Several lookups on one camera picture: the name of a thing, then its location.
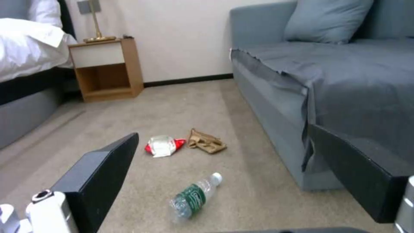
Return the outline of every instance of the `carpet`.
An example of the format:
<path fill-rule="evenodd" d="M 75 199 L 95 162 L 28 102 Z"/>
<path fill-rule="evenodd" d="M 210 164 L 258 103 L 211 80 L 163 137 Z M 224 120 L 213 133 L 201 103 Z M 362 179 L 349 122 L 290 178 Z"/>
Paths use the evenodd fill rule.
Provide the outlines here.
<path fill-rule="evenodd" d="M 157 159 L 144 152 L 151 136 L 186 138 L 192 127 L 220 137 L 228 148 L 216 155 L 182 148 Z M 346 190 L 302 192 L 233 80 L 151 87 L 131 100 L 64 104 L 0 151 L 0 203 L 13 204 L 22 217 L 31 196 L 52 186 L 85 152 L 134 131 L 140 144 L 100 232 L 392 230 L 375 223 Z M 215 196 L 187 223 L 171 224 L 168 200 L 214 172 L 224 178 Z"/>

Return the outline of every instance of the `nightstand drawer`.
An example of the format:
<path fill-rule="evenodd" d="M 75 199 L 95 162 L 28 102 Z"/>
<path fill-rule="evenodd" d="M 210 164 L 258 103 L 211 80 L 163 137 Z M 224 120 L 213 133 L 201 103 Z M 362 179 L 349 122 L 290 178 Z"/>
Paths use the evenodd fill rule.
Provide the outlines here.
<path fill-rule="evenodd" d="M 75 68 L 103 66 L 125 62 L 121 43 L 73 47 L 70 51 L 72 53 Z"/>

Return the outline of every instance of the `lamp stem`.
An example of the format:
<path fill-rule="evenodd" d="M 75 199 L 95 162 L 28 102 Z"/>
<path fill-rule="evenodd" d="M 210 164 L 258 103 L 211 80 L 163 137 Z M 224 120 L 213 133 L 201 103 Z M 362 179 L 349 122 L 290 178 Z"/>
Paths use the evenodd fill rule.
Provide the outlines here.
<path fill-rule="evenodd" d="M 91 9 L 91 12 L 92 12 L 92 16 L 93 16 L 93 18 L 94 18 L 95 30 L 96 30 L 96 36 L 97 36 L 98 38 L 101 38 L 101 37 L 102 37 L 102 33 L 101 33 L 101 31 L 99 30 L 98 20 L 96 19 L 96 12 L 95 12 L 94 6 L 93 6 L 93 4 L 92 4 L 92 0 L 89 0 L 88 2 L 89 2 L 89 8 Z"/>

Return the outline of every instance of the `red wrapper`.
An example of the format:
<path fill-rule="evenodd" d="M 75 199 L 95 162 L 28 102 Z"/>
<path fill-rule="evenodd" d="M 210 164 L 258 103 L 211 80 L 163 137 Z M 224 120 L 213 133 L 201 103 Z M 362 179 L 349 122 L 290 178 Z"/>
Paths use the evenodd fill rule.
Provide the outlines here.
<path fill-rule="evenodd" d="M 169 136 L 152 137 L 145 150 L 152 154 L 154 158 L 171 156 L 185 144 L 185 139 L 173 139 Z"/>

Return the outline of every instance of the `nightstand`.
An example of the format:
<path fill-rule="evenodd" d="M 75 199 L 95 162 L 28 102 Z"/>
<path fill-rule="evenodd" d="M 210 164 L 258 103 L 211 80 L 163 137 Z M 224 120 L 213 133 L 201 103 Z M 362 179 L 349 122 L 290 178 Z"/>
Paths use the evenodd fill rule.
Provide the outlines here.
<path fill-rule="evenodd" d="M 85 102 L 134 98 L 143 89 L 134 39 L 69 46 Z"/>

